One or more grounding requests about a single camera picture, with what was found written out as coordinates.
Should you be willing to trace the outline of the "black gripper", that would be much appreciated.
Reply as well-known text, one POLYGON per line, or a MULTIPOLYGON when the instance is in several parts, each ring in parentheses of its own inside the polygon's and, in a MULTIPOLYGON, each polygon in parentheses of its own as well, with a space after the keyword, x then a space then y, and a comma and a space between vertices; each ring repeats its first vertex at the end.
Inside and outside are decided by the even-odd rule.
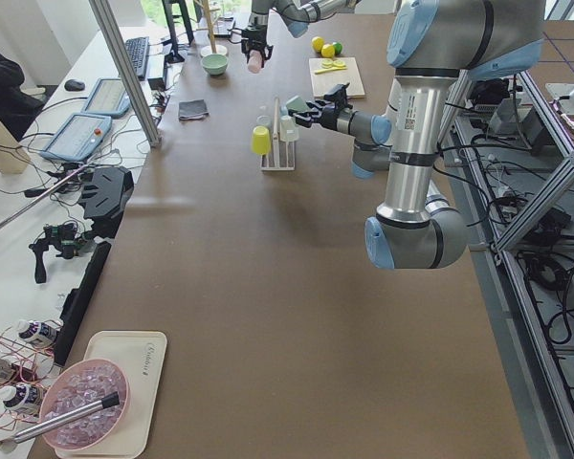
POLYGON ((355 132, 356 111, 348 102, 348 83, 334 86, 322 99, 306 100, 307 111, 291 111, 290 116, 299 126, 311 128, 314 124, 337 132, 355 132))
POLYGON ((248 26, 241 31, 241 52, 246 60, 250 59, 251 51, 262 52, 262 66, 272 57, 273 46, 267 43, 266 26, 248 26))

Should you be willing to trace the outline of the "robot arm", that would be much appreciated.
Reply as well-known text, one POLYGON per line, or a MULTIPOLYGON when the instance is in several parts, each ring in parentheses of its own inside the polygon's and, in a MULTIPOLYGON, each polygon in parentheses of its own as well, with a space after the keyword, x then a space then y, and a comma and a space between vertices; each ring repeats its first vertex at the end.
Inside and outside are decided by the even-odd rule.
POLYGON ((339 10, 353 9, 357 4, 358 1, 315 0, 299 6, 291 0, 253 1, 248 25, 241 31, 240 42, 248 70, 259 73, 272 57, 273 46, 267 41, 271 11, 279 15, 292 37, 298 38, 307 32, 309 24, 325 20, 339 10))
POLYGON ((386 196, 364 225, 367 255, 381 269, 437 269, 455 262, 467 229, 431 182, 450 87, 507 77, 541 55, 542 1, 405 1, 391 27, 386 60, 399 84, 392 119, 351 108, 335 86, 292 115, 381 150, 388 159, 386 196))

